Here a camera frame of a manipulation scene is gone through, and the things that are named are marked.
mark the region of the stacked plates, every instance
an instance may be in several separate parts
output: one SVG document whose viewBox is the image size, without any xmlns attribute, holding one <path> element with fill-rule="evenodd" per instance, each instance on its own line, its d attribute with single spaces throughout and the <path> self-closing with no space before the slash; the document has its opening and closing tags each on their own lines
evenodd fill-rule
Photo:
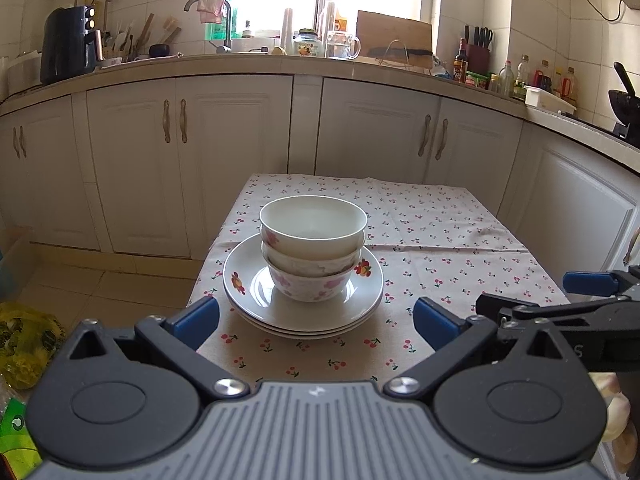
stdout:
<svg viewBox="0 0 640 480">
<path fill-rule="evenodd" d="M 265 332 L 290 339 L 323 339 L 344 334 L 372 316 L 382 298 L 382 268 L 367 248 L 344 290 L 319 303 L 285 296 L 273 285 L 260 235 L 239 244 L 223 268 L 225 291 L 242 317 Z"/>
</svg>

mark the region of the cutting board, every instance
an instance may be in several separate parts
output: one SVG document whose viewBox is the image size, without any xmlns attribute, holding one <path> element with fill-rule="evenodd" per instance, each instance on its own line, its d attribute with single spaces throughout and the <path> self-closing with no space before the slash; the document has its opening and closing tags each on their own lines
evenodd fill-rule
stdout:
<svg viewBox="0 0 640 480">
<path fill-rule="evenodd" d="M 377 12 L 358 11 L 356 36 L 361 44 L 361 56 L 382 59 L 385 50 L 393 40 L 385 60 L 406 63 L 404 48 L 409 52 L 409 65 L 431 68 L 433 66 L 433 47 L 431 43 L 431 23 L 396 18 Z"/>
</svg>

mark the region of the pink towel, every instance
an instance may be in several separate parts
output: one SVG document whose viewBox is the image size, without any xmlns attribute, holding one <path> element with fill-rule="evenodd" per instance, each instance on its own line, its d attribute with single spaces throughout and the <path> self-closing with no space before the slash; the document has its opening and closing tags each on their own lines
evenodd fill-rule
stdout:
<svg viewBox="0 0 640 480">
<path fill-rule="evenodd" d="M 198 0 L 200 23 L 222 23 L 222 6 L 225 0 Z"/>
</svg>

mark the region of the tablecloth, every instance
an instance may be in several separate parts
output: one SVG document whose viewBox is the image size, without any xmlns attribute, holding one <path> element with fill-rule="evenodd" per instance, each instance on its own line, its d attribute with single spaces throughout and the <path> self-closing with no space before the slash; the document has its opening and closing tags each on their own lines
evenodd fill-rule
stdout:
<svg viewBox="0 0 640 480">
<path fill-rule="evenodd" d="M 369 217 L 366 245 L 383 269 L 382 303 L 367 322 L 338 337 L 269 335 L 242 319 L 224 291 L 225 259 L 258 231 L 260 208 L 296 194 L 342 198 Z M 540 305 L 567 302 L 529 251 L 466 189 L 255 174 L 213 242 L 190 303 L 203 295 L 218 300 L 220 323 L 198 351 L 253 386 L 267 379 L 373 380 L 382 386 L 433 352 L 414 329 L 417 298 L 428 296 L 464 318 L 482 292 Z"/>
</svg>

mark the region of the stacked bowls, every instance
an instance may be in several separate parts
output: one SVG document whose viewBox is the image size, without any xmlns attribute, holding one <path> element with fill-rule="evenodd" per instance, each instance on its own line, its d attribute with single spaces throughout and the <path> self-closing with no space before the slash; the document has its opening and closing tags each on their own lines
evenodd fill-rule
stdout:
<svg viewBox="0 0 640 480">
<path fill-rule="evenodd" d="M 297 195 L 260 211 L 262 256 L 276 288 L 317 302 L 339 294 L 360 260 L 367 214 L 327 196 Z"/>
</svg>

